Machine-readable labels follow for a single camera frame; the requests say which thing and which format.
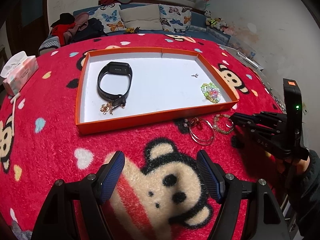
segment black smart band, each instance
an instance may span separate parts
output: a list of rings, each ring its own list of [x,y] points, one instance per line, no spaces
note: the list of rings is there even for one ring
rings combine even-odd
[[[127,92],[124,95],[113,95],[109,94],[105,91],[103,91],[100,87],[100,83],[104,75],[106,74],[113,74],[113,75],[122,75],[122,76],[128,76],[130,80],[130,84],[128,87]],[[129,94],[129,90],[131,87],[131,81],[132,81],[132,69],[128,63],[123,62],[109,62],[107,65],[103,67],[103,69],[100,71],[98,76],[98,93],[101,97],[108,101],[112,101],[112,106],[125,106],[126,99]]]

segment butterfly pillow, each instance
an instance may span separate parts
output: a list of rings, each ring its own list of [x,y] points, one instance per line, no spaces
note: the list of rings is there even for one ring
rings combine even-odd
[[[160,22],[164,31],[184,32],[191,25],[191,10],[189,7],[159,4]]]
[[[100,8],[90,11],[89,19],[96,18],[102,22],[105,33],[124,31],[124,23],[120,17],[120,3],[103,5]]]

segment power outlet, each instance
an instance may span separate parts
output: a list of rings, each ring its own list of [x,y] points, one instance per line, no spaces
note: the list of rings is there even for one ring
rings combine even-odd
[[[306,115],[308,113],[308,109],[305,103],[302,103],[302,112]]]

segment tissue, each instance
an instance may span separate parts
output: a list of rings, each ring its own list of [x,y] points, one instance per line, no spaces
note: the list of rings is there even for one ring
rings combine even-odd
[[[27,56],[24,51],[12,56],[4,65],[0,76],[7,93],[15,96],[38,69],[36,56]]]

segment blue gripper pad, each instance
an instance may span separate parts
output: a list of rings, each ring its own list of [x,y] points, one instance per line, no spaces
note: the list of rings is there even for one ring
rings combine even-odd
[[[98,171],[97,175],[99,174],[99,178],[95,186],[95,195],[100,205],[111,198],[123,167],[124,153],[122,151],[116,151],[110,162],[105,164],[102,172],[100,173],[100,170]]]
[[[196,162],[210,197],[220,204],[225,193],[225,182],[222,174],[205,150],[198,151]]]

